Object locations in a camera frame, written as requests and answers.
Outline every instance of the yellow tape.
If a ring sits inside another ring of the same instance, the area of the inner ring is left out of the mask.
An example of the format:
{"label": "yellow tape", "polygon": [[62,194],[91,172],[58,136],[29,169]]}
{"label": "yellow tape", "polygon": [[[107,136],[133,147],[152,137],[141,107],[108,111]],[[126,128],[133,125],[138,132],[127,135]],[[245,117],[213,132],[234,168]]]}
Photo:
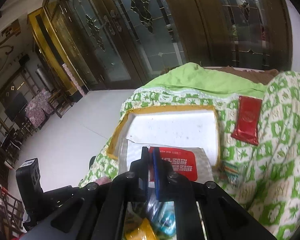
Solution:
{"label": "yellow tape", "polygon": [[109,143],[109,147],[106,151],[106,154],[109,158],[118,160],[118,156],[114,155],[115,147],[118,142],[118,137],[122,128],[126,124],[129,114],[154,114],[154,113],[162,113],[162,112],[181,112],[181,111],[192,111],[192,110],[210,110],[213,111],[215,119],[216,119],[216,130],[218,133],[218,158],[217,158],[217,165],[220,164],[220,139],[219,139],[219,126],[218,126],[218,115],[217,111],[214,106],[198,106],[198,105],[178,105],[178,106],[149,106],[144,108],[136,108],[136,109],[129,109],[125,113],[122,120],[119,122],[118,126],[115,128],[112,138]]}

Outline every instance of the decorative glass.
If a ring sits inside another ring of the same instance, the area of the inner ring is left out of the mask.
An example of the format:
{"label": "decorative glass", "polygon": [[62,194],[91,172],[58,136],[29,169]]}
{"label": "decorative glass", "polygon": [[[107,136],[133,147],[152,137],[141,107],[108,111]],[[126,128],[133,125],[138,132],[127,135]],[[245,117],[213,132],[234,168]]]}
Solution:
{"label": "decorative glass", "polygon": [[269,35],[261,0],[221,0],[232,40],[233,66],[268,69]]}
{"label": "decorative glass", "polygon": [[166,0],[114,0],[149,77],[185,62]]}
{"label": "decorative glass", "polygon": [[107,18],[99,14],[91,0],[68,0],[67,4],[109,80],[130,80],[131,77],[111,38],[115,33],[106,28]]}

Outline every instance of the brown cushion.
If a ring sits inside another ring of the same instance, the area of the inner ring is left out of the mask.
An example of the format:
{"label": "brown cushion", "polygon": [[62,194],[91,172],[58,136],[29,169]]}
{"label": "brown cushion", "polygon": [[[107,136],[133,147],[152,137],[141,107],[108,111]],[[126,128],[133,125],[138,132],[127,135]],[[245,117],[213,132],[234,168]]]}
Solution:
{"label": "brown cushion", "polygon": [[233,75],[249,79],[253,83],[261,83],[264,85],[267,85],[276,75],[279,74],[279,71],[277,71],[276,69],[266,70],[263,72],[256,72],[253,70],[236,70],[233,67],[229,66],[215,68],[215,70],[231,73]]}

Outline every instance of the white tile floor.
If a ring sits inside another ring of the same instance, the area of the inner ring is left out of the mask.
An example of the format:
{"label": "white tile floor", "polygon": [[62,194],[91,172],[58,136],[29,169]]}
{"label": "white tile floor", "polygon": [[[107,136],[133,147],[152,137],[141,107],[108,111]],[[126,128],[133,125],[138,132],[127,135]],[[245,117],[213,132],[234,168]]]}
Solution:
{"label": "white tile floor", "polygon": [[[38,158],[43,191],[76,187],[88,172],[90,158],[100,152],[112,135],[121,104],[132,93],[133,90],[91,91],[61,119],[54,114],[22,145],[15,167]],[[8,190],[20,198],[15,176],[15,170],[11,170]]]}

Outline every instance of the screw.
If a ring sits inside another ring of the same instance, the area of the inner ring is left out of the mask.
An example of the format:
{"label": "screw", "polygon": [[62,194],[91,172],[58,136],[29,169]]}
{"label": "screw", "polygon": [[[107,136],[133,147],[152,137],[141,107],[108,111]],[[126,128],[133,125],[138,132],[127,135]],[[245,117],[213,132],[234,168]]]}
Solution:
{"label": "screw", "polygon": [[206,186],[207,186],[207,188],[213,189],[216,187],[216,184],[213,181],[207,181]]}
{"label": "screw", "polygon": [[96,183],[96,182],[90,182],[87,184],[88,190],[95,190],[97,187],[98,187],[98,183]]}
{"label": "screw", "polygon": [[175,171],[171,171],[169,172],[169,177],[175,179],[176,177],[178,177],[178,173],[176,173]]}
{"label": "screw", "polygon": [[128,171],[128,172],[126,172],[126,177],[127,177],[128,179],[134,178],[135,175],[136,175],[136,174],[135,174],[133,171]]}

